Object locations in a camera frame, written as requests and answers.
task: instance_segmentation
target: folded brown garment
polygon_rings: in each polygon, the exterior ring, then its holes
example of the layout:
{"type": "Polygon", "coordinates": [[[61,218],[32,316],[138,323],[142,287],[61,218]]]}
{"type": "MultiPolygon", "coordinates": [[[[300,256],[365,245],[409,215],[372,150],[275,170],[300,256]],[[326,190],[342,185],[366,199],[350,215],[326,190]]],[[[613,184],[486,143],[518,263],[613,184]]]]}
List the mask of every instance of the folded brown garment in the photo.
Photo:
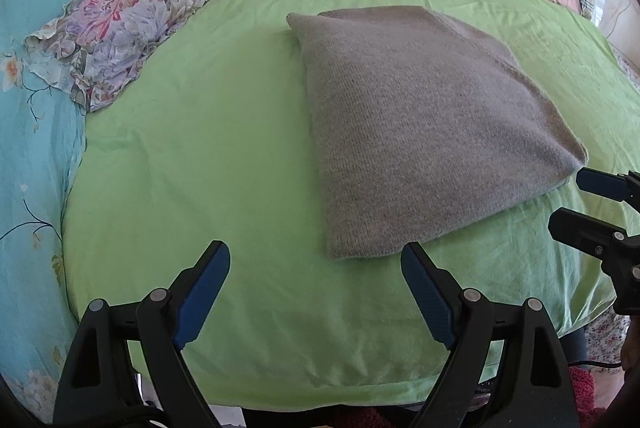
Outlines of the folded brown garment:
{"type": "Polygon", "coordinates": [[[328,254],[397,253],[540,196],[587,162],[508,47],[416,6],[291,14],[328,254]]]}

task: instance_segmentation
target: black cable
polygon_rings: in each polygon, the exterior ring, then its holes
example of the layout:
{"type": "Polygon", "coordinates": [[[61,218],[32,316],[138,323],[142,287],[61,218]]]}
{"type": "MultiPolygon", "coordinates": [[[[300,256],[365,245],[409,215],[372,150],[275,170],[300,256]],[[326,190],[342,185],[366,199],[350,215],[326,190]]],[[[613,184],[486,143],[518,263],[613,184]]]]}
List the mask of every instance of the black cable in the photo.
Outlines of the black cable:
{"type": "Polygon", "coordinates": [[[144,405],[130,406],[85,421],[48,426],[51,428],[120,428],[138,421],[156,421],[169,426],[167,417],[162,410],[144,405]]]}
{"type": "Polygon", "coordinates": [[[600,368],[620,368],[622,366],[621,362],[604,363],[603,361],[591,361],[591,360],[574,361],[572,363],[569,363],[569,366],[580,366],[582,364],[586,364],[588,366],[599,366],[600,368]]]}

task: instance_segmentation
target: person's hand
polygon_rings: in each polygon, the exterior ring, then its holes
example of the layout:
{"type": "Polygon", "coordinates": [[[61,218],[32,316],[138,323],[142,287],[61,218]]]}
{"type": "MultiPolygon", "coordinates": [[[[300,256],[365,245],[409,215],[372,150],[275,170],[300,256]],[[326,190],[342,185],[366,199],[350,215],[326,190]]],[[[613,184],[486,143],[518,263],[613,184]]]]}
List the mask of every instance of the person's hand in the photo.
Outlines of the person's hand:
{"type": "Polygon", "coordinates": [[[640,360],[640,316],[631,316],[626,340],[620,350],[620,359],[624,371],[635,367],[640,360]]]}

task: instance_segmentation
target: blue gripper pad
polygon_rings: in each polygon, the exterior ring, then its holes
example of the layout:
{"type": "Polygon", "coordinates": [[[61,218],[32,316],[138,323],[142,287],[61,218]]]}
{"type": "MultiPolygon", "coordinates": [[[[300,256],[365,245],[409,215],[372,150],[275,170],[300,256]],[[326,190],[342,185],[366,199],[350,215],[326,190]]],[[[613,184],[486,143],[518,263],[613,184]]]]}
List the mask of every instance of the blue gripper pad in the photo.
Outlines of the blue gripper pad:
{"type": "Polygon", "coordinates": [[[631,197],[625,179],[618,175],[583,168],[576,174],[575,182],[580,190],[613,201],[622,202],[631,197]]]}
{"type": "Polygon", "coordinates": [[[414,295],[418,309],[422,313],[431,336],[451,350],[456,343],[453,331],[453,313],[442,294],[433,283],[427,271],[413,250],[407,245],[400,256],[402,275],[414,295]]]}
{"type": "Polygon", "coordinates": [[[187,298],[177,313],[177,328],[173,337],[178,350],[193,342],[200,334],[209,311],[218,297],[220,288],[229,273],[231,264],[229,248],[220,243],[212,259],[207,264],[187,298]]]}

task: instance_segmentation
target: ruffled floral cushion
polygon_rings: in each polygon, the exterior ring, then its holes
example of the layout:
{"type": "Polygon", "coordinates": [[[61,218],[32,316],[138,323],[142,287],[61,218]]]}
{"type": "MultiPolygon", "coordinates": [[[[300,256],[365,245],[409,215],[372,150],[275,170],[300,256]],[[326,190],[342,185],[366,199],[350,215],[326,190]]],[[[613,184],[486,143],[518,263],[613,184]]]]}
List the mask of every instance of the ruffled floral cushion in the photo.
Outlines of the ruffled floral cushion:
{"type": "Polygon", "coordinates": [[[88,111],[113,103],[207,0],[72,0],[25,39],[28,68],[88,111]]]}

